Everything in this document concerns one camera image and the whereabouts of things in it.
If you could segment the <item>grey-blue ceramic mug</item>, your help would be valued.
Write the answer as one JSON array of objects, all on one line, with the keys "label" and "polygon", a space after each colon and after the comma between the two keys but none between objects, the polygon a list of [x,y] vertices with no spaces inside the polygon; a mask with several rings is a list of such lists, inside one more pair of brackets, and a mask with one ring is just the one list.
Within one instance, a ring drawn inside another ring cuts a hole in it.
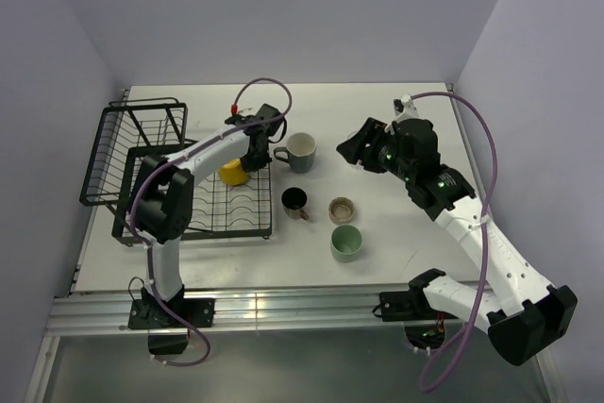
[{"label": "grey-blue ceramic mug", "polygon": [[274,148],[273,155],[277,160],[287,163],[293,172],[306,174],[314,164],[316,141],[308,133],[294,133],[284,146]]}]

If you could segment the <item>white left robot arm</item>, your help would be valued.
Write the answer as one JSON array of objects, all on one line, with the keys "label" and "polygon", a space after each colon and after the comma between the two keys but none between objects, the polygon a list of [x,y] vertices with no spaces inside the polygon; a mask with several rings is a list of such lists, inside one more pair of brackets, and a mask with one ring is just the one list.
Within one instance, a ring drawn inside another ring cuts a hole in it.
[{"label": "white left robot arm", "polygon": [[264,104],[254,115],[234,114],[207,139],[167,156],[143,159],[128,206],[129,228],[147,252],[146,291],[156,298],[150,316],[163,327],[180,322],[184,288],[179,272],[180,239],[193,217],[196,186],[233,160],[247,174],[270,161],[269,143],[284,114]]}]

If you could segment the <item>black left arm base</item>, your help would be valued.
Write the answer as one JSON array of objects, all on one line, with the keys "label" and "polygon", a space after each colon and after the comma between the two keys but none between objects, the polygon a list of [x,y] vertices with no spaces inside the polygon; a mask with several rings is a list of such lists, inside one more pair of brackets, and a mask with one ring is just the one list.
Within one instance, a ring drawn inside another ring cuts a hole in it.
[{"label": "black left arm base", "polygon": [[127,327],[131,330],[181,328],[185,327],[182,320],[195,327],[211,327],[214,309],[213,298],[188,298],[183,289],[161,305],[142,288],[141,296],[132,301]]}]

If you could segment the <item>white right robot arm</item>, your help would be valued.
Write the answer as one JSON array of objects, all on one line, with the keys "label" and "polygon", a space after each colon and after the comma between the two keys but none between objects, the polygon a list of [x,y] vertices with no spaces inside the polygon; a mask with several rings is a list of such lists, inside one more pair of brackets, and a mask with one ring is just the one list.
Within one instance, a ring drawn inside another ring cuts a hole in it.
[{"label": "white right robot arm", "polygon": [[492,290],[480,294],[432,268],[412,279],[407,291],[381,295],[383,320],[452,315],[485,332],[495,351],[512,365],[523,364],[566,333],[578,304],[576,295],[536,271],[484,213],[463,175],[441,162],[430,121],[387,125],[369,118],[336,150],[350,164],[401,179],[411,201],[486,274]]}]

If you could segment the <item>yellow mug black handle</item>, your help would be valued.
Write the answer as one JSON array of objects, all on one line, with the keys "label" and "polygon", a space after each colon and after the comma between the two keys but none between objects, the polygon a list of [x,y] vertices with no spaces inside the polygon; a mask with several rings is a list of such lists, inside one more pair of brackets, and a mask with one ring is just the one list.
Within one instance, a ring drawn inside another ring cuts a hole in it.
[{"label": "yellow mug black handle", "polygon": [[249,179],[240,159],[231,160],[223,165],[218,171],[218,176],[228,186],[240,186]]}]

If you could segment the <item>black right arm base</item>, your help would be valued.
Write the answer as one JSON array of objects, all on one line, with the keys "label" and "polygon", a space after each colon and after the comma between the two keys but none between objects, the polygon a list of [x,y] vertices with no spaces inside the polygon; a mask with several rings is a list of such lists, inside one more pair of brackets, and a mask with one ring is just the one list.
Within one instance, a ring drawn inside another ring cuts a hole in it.
[{"label": "black right arm base", "polygon": [[383,322],[436,320],[438,312],[428,304],[423,291],[433,280],[445,276],[444,271],[432,268],[413,278],[405,291],[381,292],[372,314]]}]

